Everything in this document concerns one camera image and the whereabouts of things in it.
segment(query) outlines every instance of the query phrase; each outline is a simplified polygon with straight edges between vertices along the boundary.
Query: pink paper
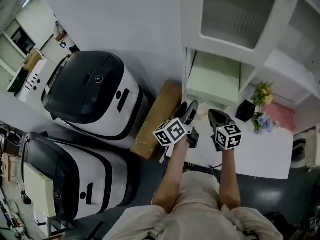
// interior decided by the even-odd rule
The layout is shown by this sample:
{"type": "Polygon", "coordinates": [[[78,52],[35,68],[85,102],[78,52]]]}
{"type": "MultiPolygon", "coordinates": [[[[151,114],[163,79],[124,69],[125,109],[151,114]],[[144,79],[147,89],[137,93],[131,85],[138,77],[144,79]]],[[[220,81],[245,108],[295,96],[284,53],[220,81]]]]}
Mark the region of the pink paper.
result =
{"type": "Polygon", "coordinates": [[[269,106],[264,106],[262,112],[266,113],[270,119],[290,132],[295,131],[295,112],[283,105],[272,102],[269,106]]]}

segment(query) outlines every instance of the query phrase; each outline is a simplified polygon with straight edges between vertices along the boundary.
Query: wooden board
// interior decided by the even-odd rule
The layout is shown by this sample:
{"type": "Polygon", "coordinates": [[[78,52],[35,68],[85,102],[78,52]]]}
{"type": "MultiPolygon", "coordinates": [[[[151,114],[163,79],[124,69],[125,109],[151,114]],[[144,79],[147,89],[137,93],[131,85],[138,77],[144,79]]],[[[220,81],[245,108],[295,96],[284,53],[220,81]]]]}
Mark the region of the wooden board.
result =
{"type": "Polygon", "coordinates": [[[11,161],[7,153],[3,153],[3,163],[4,163],[4,178],[7,182],[11,181],[11,161]]]}
{"type": "Polygon", "coordinates": [[[130,151],[145,158],[156,160],[159,158],[159,145],[153,135],[154,130],[171,119],[181,104],[182,87],[178,83],[166,81],[157,96],[148,116],[146,117],[130,151]]]}

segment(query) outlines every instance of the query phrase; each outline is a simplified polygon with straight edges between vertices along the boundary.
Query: beige shirt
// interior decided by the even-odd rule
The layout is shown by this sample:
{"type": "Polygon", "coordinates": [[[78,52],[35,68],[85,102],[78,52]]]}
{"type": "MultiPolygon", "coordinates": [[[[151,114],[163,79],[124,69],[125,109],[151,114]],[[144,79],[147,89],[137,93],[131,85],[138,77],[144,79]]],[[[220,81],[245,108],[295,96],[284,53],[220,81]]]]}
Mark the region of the beige shirt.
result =
{"type": "Polygon", "coordinates": [[[219,184],[209,174],[182,175],[179,197],[170,214],[156,205],[127,209],[103,240],[282,240],[278,230],[256,209],[219,210],[219,184]]]}

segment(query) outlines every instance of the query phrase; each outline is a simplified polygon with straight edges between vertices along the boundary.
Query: black and white cube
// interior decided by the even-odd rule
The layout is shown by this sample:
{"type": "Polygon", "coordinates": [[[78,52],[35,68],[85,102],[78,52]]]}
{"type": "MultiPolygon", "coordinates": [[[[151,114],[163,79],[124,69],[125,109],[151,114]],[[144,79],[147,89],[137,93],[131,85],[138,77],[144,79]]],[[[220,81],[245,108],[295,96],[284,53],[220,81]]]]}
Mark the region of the black and white cube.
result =
{"type": "Polygon", "coordinates": [[[153,134],[161,146],[165,147],[176,144],[187,134],[187,131],[180,120],[175,118],[161,124],[153,134]]]}
{"type": "Polygon", "coordinates": [[[240,146],[242,132],[236,124],[218,127],[215,133],[215,142],[224,150],[231,150],[240,146]]]}

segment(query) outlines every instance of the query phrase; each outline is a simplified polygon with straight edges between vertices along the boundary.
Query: hand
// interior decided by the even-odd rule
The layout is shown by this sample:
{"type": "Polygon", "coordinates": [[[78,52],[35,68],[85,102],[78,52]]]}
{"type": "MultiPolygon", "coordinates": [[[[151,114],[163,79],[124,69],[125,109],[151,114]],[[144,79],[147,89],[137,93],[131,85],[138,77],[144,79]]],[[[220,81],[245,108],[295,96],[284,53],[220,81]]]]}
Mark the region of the hand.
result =
{"type": "Polygon", "coordinates": [[[183,136],[182,139],[180,139],[175,145],[174,145],[174,149],[173,152],[179,152],[179,153],[183,153],[186,154],[188,149],[190,147],[190,143],[187,139],[187,135],[183,136]]]}

